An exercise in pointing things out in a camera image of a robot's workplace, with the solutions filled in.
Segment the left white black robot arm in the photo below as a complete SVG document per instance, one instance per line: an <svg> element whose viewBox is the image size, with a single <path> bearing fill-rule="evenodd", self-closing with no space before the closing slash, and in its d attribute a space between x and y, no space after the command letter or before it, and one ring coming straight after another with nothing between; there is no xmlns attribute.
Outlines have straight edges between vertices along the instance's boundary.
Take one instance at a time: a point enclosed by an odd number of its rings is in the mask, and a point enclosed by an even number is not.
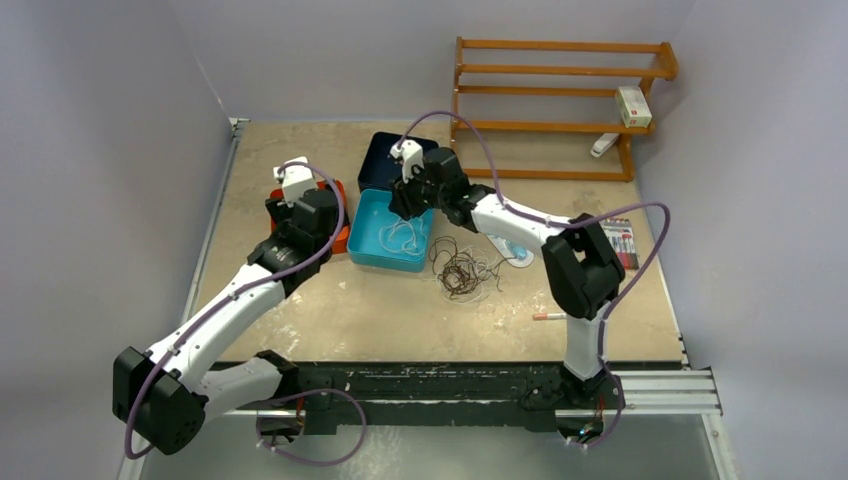
<svg viewBox="0 0 848 480"><path fill-rule="evenodd" d="M298 382L274 352L222 371L213 366L250 326L320 272L344 216L333 184L285 195L275 229L209 303L164 339L115 358L112 412L125 425L126 458L177 453L208 421L252 402L275 409L295 402Z"/></svg>

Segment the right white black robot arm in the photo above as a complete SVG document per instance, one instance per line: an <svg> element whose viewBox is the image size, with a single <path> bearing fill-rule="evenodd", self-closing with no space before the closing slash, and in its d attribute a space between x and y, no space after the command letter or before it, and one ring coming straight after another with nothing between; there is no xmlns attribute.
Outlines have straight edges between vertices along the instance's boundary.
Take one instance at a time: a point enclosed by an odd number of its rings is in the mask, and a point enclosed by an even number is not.
<svg viewBox="0 0 848 480"><path fill-rule="evenodd" d="M542 259L552 297L567 320L561 392L576 407L596 399L608 377L605 321L625 272L595 218L551 216L510 204L494 188L471 183L447 147L424 151L404 140L389 154L401 167L390 186L392 213L409 220L439 210L455 226L500 237Z"/></svg>

